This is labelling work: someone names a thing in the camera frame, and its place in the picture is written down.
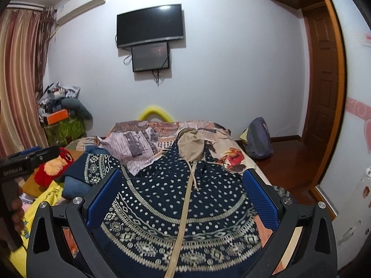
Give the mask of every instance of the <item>red plush toy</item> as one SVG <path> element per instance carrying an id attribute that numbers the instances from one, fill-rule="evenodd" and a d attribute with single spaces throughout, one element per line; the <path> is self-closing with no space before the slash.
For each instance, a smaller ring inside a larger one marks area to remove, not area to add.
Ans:
<path id="1" fill-rule="evenodd" d="M 52 180 L 59 177 L 74 162 L 68 150 L 60 147 L 59 157 L 41 164 L 35 174 L 35 182 L 48 188 Z"/>

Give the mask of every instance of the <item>curtain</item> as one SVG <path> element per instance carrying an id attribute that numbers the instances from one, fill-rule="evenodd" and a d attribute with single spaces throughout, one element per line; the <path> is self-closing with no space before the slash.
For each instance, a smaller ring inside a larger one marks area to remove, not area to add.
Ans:
<path id="1" fill-rule="evenodd" d="M 46 6 L 40 14 L 38 24 L 38 36 L 36 39 L 36 75 L 35 75 L 35 95 L 38 101 L 43 95 L 43 79 L 46 68 L 46 58 L 49 48 L 49 37 L 51 28 L 54 25 L 54 7 Z"/>
<path id="2" fill-rule="evenodd" d="M 36 39 L 41 12 L 6 9 L 0 17 L 0 157 L 47 147 L 35 100 Z"/>

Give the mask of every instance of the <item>yellow arch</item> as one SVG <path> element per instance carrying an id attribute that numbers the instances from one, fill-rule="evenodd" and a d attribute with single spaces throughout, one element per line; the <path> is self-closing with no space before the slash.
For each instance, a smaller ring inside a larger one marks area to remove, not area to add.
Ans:
<path id="1" fill-rule="evenodd" d="M 173 122 L 173 120 L 170 118 L 170 116 L 167 113 L 165 113 L 164 110 L 158 107 L 155 107 L 155 106 L 146 108 L 144 112 L 139 116 L 138 120 L 140 121 L 146 120 L 146 118 L 151 114 L 156 114 L 157 116 L 161 117 L 162 120 L 165 122 Z"/>

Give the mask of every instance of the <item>wooden door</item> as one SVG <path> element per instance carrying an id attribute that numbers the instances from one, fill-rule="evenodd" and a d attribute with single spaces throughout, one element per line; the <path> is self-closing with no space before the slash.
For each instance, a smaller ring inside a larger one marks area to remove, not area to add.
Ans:
<path id="1" fill-rule="evenodd" d="M 325 153 L 338 95 L 338 59 L 333 26 L 326 6 L 303 11 L 310 52 L 310 89 L 303 142 Z"/>

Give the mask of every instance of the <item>air conditioner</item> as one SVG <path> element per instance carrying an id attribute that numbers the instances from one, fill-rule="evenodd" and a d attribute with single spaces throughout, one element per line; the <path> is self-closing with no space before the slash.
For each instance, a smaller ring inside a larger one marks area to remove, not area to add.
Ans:
<path id="1" fill-rule="evenodd" d="M 80 14 L 105 4 L 106 0 L 70 0 L 57 9 L 57 25 L 63 25 Z"/>

